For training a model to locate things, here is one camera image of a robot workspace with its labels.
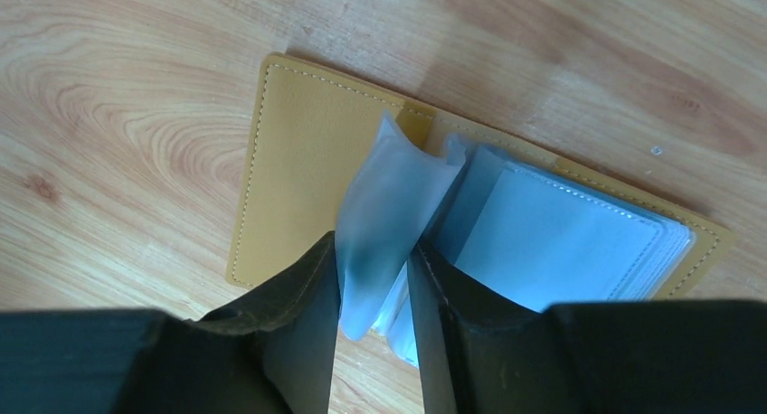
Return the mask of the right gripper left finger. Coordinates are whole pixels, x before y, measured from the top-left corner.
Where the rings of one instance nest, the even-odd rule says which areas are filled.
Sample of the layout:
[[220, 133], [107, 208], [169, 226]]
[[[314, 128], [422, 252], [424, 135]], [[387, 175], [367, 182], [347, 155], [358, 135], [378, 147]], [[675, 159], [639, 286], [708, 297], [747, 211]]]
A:
[[324, 413], [334, 236], [198, 320], [153, 308], [1, 315], [4, 413]]

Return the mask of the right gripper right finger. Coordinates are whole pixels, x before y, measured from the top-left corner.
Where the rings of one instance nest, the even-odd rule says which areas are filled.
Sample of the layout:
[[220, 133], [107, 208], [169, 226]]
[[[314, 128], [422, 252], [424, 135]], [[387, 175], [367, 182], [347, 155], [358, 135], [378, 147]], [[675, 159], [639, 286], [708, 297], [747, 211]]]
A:
[[428, 243], [408, 260], [429, 413], [763, 413], [766, 305], [522, 307]]

